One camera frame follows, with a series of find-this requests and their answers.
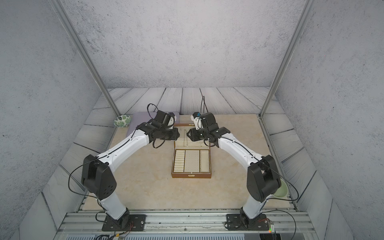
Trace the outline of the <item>brown jewelry box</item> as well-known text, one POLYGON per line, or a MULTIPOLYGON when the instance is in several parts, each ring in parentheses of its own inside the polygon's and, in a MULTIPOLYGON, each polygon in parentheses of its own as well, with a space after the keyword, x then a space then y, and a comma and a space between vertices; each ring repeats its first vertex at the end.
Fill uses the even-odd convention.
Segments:
POLYGON ((192 142, 187 132, 193 124, 176 124, 180 137, 174 141, 171 175, 176 179, 210 179, 212 177, 211 148, 204 141, 192 142))

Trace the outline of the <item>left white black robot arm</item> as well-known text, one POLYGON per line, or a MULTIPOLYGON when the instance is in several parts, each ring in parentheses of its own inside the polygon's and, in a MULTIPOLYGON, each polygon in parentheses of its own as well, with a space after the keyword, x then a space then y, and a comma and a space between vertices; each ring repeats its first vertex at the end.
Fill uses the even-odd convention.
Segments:
POLYGON ((114 172, 136 151, 157 139, 176 141, 180 134, 174 124, 174 113, 158 110, 153 119, 136 126, 127 138, 113 148, 98 156, 89 155, 84 159, 81 182, 100 201, 109 218, 120 221, 129 215, 129 210, 116 193, 114 172))

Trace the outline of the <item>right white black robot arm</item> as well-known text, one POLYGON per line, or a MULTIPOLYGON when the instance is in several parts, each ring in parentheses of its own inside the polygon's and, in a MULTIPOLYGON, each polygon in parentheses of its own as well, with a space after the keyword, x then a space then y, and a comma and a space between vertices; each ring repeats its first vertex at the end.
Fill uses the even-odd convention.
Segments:
POLYGON ((187 133, 191 141, 208 141, 230 154, 246 169, 249 197, 241 208, 241 216, 247 221, 258 218, 267 200, 282 186, 275 159, 252 151, 230 130, 220 128, 212 113, 195 112, 191 115, 191 120, 195 126, 187 133))

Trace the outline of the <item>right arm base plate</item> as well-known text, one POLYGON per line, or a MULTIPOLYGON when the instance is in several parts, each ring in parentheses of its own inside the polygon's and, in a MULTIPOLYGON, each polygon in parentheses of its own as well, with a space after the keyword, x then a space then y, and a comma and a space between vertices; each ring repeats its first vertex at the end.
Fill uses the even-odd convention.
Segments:
POLYGON ((225 228, 229 231, 267 231, 271 230, 270 221, 265 214, 249 219, 245 214, 227 214, 225 228))

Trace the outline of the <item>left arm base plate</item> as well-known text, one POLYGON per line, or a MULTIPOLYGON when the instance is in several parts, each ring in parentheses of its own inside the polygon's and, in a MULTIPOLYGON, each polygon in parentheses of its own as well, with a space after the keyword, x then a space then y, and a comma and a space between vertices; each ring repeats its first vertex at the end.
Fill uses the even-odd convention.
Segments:
POLYGON ((106 216, 102 232, 142 232, 147 215, 125 214, 119 220, 106 216))

